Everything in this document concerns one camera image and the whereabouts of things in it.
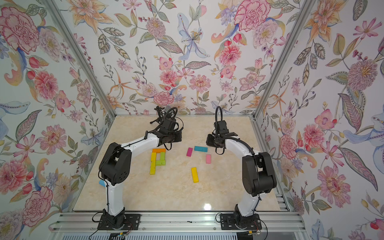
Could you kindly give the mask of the pink block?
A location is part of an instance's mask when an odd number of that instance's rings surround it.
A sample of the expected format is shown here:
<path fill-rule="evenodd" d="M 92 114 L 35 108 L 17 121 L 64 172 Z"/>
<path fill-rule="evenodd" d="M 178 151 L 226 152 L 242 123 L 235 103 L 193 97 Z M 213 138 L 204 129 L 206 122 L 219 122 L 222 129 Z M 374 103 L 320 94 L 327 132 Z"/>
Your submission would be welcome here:
<path fill-rule="evenodd" d="M 212 157 L 211 157 L 211 155 L 207 154 L 206 155 L 206 164 L 211 164 L 211 162 L 212 162 Z"/>

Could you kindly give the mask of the orange long block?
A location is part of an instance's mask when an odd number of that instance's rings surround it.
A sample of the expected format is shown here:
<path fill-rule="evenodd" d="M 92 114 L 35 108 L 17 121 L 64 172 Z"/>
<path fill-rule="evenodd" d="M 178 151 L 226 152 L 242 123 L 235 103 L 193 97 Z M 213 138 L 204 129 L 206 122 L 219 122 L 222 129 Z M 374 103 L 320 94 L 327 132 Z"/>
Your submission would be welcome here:
<path fill-rule="evenodd" d="M 165 153 L 166 149 L 153 149 L 152 152 L 153 153 Z"/>

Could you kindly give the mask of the magenta small block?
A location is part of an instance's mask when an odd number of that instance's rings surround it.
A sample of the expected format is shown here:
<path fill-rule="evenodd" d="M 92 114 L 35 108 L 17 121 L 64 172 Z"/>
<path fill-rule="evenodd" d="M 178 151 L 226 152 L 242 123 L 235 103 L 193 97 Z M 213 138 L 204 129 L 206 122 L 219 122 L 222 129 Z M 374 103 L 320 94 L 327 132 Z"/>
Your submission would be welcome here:
<path fill-rule="evenodd" d="M 188 148 L 186 156 L 191 157 L 192 153 L 193 153 L 193 148 Z"/>

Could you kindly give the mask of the yellow short block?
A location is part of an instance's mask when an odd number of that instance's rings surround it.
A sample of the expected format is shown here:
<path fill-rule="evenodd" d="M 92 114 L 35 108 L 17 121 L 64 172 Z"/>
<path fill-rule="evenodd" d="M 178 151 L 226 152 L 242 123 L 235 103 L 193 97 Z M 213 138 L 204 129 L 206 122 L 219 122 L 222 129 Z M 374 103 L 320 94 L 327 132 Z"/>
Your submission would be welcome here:
<path fill-rule="evenodd" d="M 156 162 L 157 160 L 157 153 L 151 153 L 151 162 Z"/>

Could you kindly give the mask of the lime green block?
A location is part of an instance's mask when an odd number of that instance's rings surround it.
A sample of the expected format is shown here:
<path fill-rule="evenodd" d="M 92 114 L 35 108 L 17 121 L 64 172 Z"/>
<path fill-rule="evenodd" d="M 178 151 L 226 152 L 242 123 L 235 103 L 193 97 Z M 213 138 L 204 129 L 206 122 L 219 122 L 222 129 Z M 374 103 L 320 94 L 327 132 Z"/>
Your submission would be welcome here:
<path fill-rule="evenodd" d="M 156 161 L 156 166 L 165 166 L 165 165 L 166 165 L 166 161 L 165 160 Z"/>
<path fill-rule="evenodd" d="M 165 161 L 165 156 L 166 156 L 166 153 L 165 152 L 161 152 L 160 153 L 160 161 Z"/>

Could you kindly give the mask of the yellow long block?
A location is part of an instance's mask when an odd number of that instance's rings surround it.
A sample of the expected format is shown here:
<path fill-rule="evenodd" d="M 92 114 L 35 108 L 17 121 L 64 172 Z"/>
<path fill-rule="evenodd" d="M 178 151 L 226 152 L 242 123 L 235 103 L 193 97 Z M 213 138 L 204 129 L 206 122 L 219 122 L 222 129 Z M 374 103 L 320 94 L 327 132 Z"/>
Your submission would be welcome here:
<path fill-rule="evenodd" d="M 156 174 L 156 162 L 151 162 L 150 175 Z"/>

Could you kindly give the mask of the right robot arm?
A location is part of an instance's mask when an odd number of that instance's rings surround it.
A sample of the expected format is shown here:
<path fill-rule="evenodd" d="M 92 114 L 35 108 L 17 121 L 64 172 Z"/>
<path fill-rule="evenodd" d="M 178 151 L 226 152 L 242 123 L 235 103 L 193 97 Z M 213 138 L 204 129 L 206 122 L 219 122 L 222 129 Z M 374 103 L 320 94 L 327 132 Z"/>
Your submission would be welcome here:
<path fill-rule="evenodd" d="M 232 214 L 221 216 L 222 228 L 261 230 L 262 221 L 256 214 L 257 207 L 264 195 L 277 186 L 271 155 L 255 152 L 236 133 L 229 131 L 224 120 L 215 121 L 214 130 L 207 136 L 206 143 L 216 150 L 232 152 L 242 162 L 242 183 L 246 192 Z"/>

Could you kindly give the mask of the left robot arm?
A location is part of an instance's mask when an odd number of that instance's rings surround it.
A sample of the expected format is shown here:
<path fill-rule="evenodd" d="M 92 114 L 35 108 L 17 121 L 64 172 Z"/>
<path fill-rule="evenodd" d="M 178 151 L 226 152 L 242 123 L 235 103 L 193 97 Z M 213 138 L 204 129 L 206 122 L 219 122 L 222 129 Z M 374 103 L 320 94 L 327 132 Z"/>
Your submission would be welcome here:
<path fill-rule="evenodd" d="M 111 143 L 100 163 L 100 178 L 106 184 L 107 203 L 103 210 L 103 219 L 113 229 L 125 225 L 125 206 L 123 203 L 123 182 L 131 169 L 132 159 L 141 153 L 161 145 L 182 141 L 182 129 L 174 118 L 164 119 L 152 131 L 125 144 Z"/>

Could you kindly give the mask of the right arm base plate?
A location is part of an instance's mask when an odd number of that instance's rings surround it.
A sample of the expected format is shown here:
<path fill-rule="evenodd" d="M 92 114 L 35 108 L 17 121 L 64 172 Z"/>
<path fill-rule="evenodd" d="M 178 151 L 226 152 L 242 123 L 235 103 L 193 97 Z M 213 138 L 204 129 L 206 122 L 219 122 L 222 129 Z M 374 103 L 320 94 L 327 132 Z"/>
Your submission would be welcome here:
<path fill-rule="evenodd" d="M 219 214 L 216 220 L 221 225 L 222 230 L 257 231 L 263 229 L 258 214 L 248 217 L 235 215 L 234 213 Z"/>

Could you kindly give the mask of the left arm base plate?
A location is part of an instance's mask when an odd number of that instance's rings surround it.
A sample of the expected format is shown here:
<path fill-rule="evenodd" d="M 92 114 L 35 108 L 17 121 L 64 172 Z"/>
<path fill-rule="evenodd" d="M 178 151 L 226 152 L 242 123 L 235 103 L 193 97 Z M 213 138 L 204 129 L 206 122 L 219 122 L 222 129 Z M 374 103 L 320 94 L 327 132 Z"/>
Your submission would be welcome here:
<path fill-rule="evenodd" d="M 116 217 L 109 214 L 103 214 L 99 220 L 97 229 L 99 231 L 112 231 L 112 230 L 138 230 L 141 220 L 140 214 L 124 214 Z"/>

